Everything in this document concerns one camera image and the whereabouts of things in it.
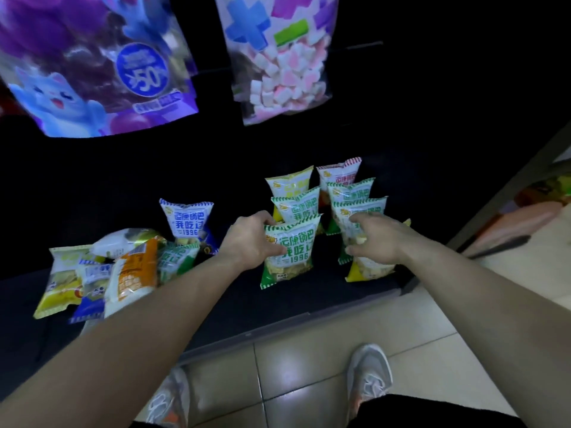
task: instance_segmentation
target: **forearm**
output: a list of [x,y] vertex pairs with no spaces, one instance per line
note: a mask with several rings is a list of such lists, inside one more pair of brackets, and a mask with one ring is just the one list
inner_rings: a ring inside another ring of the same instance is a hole
[[18,388],[0,424],[128,426],[240,271],[213,257],[105,319]]
[[424,283],[526,424],[568,424],[567,309],[432,241],[409,249],[405,265]]

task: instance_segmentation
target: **left hand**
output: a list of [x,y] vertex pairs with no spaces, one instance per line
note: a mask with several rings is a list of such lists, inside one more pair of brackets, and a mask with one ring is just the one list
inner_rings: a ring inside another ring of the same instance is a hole
[[226,233],[218,256],[235,259],[242,270],[250,270],[268,257],[284,255],[287,252],[285,246],[266,240],[264,224],[276,225],[266,210],[248,217],[240,216]]

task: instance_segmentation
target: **blue cartoon cat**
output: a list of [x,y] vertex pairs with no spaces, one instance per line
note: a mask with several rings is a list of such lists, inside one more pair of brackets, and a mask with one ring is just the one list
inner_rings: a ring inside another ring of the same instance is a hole
[[172,16],[169,0],[103,0],[113,12],[123,16],[126,24],[123,34],[132,40],[157,46],[170,55],[164,41]]
[[42,121],[47,136],[89,138],[102,136],[107,114],[96,100],[85,101],[60,73],[30,75],[19,67],[16,74],[24,87],[8,84],[24,109]]

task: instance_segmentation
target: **blue circular label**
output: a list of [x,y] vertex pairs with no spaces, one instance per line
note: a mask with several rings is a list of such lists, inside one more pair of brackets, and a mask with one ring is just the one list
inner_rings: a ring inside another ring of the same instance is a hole
[[167,63],[154,48],[144,43],[125,45],[115,67],[123,84],[136,95],[154,97],[168,85]]

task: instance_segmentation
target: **marshmallow bag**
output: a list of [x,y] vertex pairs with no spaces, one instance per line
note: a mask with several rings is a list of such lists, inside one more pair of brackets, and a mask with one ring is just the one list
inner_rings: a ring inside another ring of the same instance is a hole
[[329,98],[323,62],[339,0],[216,0],[244,124]]
[[169,0],[0,0],[0,76],[47,136],[196,114],[190,72]]

